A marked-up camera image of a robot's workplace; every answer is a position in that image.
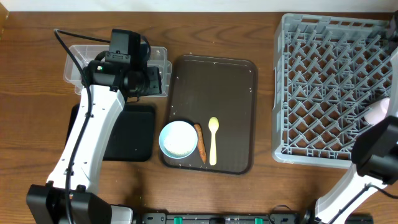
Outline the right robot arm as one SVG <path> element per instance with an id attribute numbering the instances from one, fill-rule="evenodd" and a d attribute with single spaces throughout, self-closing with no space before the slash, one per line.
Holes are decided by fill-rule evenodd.
<path id="1" fill-rule="evenodd" d="M 353 215 L 375 192 L 396 199 L 384 189 L 397 181 L 397 49 L 390 56 L 391 97 L 386 115 L 357 138 L 352 164 L 338 183 L 306 211 L 303 223 L 373 223 L 371 215 Z"/>

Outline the white pink cup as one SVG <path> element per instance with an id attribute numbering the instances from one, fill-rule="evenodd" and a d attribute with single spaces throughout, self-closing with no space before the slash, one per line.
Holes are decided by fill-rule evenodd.
<path id="1" fill-rule="evenodd" d="M 383 98 L 366 107 L 367 112 L 364 115 L 368 124 L 375 125 L 382 121 L 387 114 L 390 98 Z"/>

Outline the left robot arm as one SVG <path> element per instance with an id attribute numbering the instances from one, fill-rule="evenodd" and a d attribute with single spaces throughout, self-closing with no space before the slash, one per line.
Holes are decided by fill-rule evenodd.
<path id="1" fill-rule="evenodd" d="M 137 32 L 113 29 L 109 49 L 82 67 L 60 44 L 81 76 L 80 107 L 62 156 L 45 185 L 32 184 L 26 197 L 36 223 L 135 223 L 131 208 L 98 197 L 103 157 L 114 124 L 130 97 L 159 95 L 157 67 L 147 65 L 151 46 Z"/>

